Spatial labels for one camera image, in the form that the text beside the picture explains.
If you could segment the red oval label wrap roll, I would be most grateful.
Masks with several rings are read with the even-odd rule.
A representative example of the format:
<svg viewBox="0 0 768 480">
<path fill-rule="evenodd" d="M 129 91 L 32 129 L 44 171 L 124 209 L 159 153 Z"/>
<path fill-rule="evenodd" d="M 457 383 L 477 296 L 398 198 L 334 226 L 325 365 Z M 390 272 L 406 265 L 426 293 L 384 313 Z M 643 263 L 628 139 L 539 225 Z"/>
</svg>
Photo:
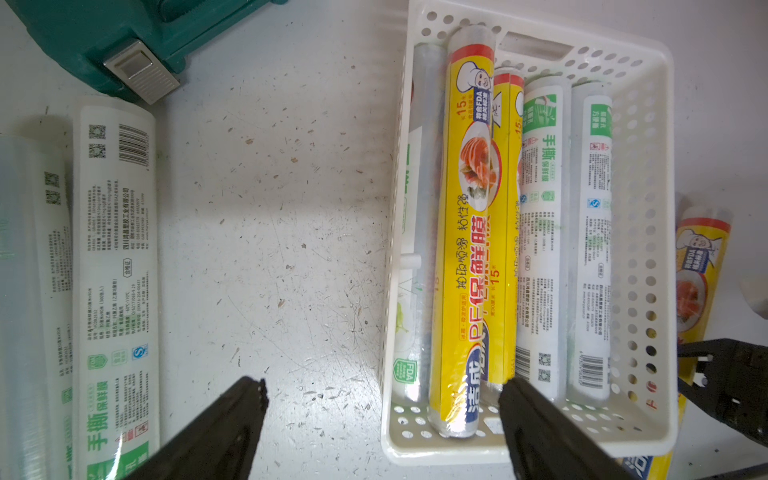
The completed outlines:
<svg viewBox="0 0 768 480">
<path fill-rule="evenodd" d="M 411 403 L 429 390 L 446 59 L 442 46 L 414 48 L 393 361 L 393 397 Z"/>
</svg>

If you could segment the grape print wrap roll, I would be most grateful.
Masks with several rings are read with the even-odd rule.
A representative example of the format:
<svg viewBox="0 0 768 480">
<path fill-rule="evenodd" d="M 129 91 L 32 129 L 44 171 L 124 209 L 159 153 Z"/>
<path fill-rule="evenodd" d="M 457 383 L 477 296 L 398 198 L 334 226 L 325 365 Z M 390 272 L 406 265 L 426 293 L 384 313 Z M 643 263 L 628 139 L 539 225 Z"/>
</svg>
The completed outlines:
<svg viewBox="0 0 768 480">
<path fill-rule="evenodd" d="M 64 160 L 1 139 L 1 476 L 72 476 L 72 241 Z"/>
</svg>

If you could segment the white green wrap roll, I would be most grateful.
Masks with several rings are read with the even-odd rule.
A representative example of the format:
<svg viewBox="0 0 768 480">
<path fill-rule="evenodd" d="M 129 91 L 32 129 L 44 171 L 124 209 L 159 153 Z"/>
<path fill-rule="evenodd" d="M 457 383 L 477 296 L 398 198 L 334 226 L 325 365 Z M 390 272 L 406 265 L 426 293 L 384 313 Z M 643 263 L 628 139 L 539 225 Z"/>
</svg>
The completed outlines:
<svg viewBox="0 0 768 480">
<path fill-rule="evenodd" d="M 612 107 L 608 86 L 572 89 L 571 186 L 574 317 L 569 397 L 595 405 L 610 395 Z"/>
</svg>

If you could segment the white text wrap roll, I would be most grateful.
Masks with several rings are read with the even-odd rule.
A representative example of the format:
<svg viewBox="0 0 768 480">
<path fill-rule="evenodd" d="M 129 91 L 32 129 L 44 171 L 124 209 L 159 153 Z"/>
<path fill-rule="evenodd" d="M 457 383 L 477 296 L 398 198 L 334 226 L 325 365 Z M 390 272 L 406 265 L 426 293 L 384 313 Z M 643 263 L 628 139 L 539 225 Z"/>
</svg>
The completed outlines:
<svg viewBox="0 0 768 480">
<path fill-rule="evenodd" d="M 156 122 L 89 96 L 73 140 L 73 475 L 122 479 L 160 446 Z"/>
</svg>

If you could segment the yellow wrap roll chef label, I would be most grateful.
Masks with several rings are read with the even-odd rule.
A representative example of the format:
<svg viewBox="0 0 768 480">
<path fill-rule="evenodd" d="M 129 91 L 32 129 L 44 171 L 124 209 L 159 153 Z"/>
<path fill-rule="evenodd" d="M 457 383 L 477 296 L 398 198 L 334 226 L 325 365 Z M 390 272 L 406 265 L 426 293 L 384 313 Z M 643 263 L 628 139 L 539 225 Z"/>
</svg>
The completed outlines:
<svg viewBox="0 0 768 480">
<path fill-rule="evenodd" d="M 524 79 L 512 67 L 494 73 L 492 172 L 489 207 L 490 260 L 485 385 L 498 395 L 515 375 L 519 255 L 519 174 L 522 148 Z"/>
</svg>

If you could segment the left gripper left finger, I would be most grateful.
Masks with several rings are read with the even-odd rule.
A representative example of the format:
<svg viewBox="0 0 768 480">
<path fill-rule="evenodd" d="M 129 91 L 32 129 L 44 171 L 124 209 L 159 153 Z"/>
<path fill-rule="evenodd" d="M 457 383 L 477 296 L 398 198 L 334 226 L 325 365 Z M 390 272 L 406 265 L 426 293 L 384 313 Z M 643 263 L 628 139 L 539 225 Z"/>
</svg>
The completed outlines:
<svg viewBox="0 0 768 480">
<path fill-rule="evenodd" d="M 244 376 L 130 479 L 247 479 L 269 399 L 266 382 Z"/>
</svg>

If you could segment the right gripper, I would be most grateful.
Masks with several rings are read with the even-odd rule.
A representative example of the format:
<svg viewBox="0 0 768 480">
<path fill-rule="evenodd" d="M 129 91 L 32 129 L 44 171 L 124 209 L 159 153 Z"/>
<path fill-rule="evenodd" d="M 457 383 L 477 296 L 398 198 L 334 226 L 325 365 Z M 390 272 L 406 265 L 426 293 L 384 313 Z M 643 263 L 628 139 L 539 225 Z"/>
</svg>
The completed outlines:
<svg viewBox="0 0 768 480">
<path fill-rule="evenodd" d="M 678 391 L 712 418 L 767 444 L 767 348 L 733 339 L 680 344 Z M 705 381 L 694 381 L 702 374 Z"/>
</svg>

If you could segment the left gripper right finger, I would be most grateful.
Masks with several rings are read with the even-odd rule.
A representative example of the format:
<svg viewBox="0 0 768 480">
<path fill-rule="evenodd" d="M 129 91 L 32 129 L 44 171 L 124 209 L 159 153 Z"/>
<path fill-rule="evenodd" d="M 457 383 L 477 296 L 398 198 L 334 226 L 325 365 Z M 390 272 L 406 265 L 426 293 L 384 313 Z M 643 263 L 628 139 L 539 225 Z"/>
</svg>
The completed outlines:
<svg viewBox="0 0 768 480">
<path fill-rule="evenodd" d="M 521 378 L 504 384 L 499 412 L 517 479 L 628 479 L 563 412 Z"/>
</svg>

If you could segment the yellow wrap roll group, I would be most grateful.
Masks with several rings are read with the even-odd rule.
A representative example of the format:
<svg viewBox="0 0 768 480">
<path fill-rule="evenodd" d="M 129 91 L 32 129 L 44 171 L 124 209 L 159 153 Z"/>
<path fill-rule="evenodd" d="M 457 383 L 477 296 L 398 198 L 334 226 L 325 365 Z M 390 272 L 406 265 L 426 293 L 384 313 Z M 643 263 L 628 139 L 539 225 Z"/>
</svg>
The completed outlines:
<svg viewBox="0 0 768 480">
<path fill-rule="evenodd" d="M 449 438 L 473 436 L 480 417 L 494 55 L 483 25 L 448 42 L 428 418 Z"/>
</svg>

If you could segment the clear green label wrap roll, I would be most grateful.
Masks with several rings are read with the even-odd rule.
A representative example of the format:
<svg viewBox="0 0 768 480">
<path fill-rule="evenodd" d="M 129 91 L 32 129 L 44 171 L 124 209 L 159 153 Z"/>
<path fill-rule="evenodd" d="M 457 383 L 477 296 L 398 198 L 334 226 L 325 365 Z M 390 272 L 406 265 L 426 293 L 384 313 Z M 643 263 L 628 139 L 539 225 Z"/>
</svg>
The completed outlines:
<svg viewBox="0 0 768 480">
<path fill-rule="evenodd" d="M 519 177 L 516 375 L 550 401 L 565 389 L 563 163 L 570 86 L 559 76 L 528 83 Z"/>
</svg>

